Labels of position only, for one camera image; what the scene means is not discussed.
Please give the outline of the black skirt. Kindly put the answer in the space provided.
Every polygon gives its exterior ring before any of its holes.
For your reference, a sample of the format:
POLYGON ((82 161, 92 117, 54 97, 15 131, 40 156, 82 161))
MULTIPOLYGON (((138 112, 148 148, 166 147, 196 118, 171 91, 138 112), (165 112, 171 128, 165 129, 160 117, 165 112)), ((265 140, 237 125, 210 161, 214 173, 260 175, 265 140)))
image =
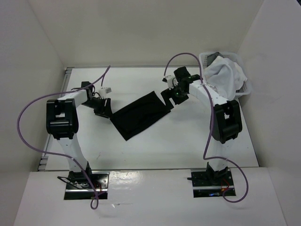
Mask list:
POLYGON ((170 113, 153 91, 113 113, 110 121, 128 141, 170 113))

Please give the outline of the white skirt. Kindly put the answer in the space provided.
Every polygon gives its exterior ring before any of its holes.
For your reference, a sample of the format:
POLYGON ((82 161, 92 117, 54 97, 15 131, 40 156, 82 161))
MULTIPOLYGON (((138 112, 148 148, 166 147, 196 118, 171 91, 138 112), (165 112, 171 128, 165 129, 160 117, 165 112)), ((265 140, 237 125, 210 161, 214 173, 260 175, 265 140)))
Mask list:
POLYGON ((203 73, 207 84, 222 97, 233 100, 247 77, 242 68, 229 58, 218 56, 203 73))

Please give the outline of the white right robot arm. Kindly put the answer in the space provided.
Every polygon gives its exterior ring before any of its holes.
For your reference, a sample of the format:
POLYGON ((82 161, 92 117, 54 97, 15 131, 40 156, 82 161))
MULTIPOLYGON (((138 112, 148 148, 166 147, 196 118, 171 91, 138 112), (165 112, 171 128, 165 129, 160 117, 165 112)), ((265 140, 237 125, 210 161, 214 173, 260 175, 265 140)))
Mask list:
POLYGON ((198 74, 191 75, 185 66, 177 68, 173 75, 164 76, 162 81, 167 84, 167 89, 161 95, 169 109, 188 100, 189 96, 209 108, 210 141, 205 151, 210 151, 212 155, 203 156, 207 161, 205 179, 211 185, 218 184, 228 171, 227 159, 234 139, 242 131, 238 101, 229 101, 220 96, 198 74))

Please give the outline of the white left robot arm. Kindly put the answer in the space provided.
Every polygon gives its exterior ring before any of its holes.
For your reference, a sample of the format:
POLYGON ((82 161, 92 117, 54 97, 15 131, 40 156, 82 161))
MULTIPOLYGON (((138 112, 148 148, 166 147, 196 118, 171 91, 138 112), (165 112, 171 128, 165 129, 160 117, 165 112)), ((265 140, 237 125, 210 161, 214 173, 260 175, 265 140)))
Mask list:
POLYGON ((83 81, 80 88, 73 88, 65 96, 47 101, 47 132, 58 141, 63 155, 67 156, 70 171, 68 179, 73 184, 77 182, 83 188, 90 187, 94 177, 77 137, 77 107, 86 106, 93 109, 96 116, 108 119, 112 116, 111 99, 106 97, 110 92, 111 88, 103 86, 96 92, 92 83, 83 81))

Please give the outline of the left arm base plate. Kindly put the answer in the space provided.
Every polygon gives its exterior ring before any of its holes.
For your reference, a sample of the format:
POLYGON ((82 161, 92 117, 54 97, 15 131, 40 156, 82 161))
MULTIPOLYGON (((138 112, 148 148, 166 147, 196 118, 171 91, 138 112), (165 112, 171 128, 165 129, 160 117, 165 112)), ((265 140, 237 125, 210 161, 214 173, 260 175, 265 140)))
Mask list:
MULTIPOLYGON (((108 172, 95 172, 88 174, 93 187, 98 193, 100 200, 108 197, 108 172)), ((65 200, 91 200, 95 197, 94 190, 83 173, 69 172, 67 177, 57 176, 61 182, 65 183, 65 200)))

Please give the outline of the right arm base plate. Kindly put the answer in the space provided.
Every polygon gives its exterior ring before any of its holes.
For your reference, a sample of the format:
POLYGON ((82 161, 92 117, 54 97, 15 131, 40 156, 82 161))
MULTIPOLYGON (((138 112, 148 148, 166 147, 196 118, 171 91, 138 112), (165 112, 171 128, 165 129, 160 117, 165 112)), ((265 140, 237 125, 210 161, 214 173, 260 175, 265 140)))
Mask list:
POLYGON ((225 196, 236 196, 230 170, 218 179, 210 179, 204 169, 192 170, 191 176, 187 180, 192 182, 194 198, 222 197, 223 192, 225 192, 225 196))

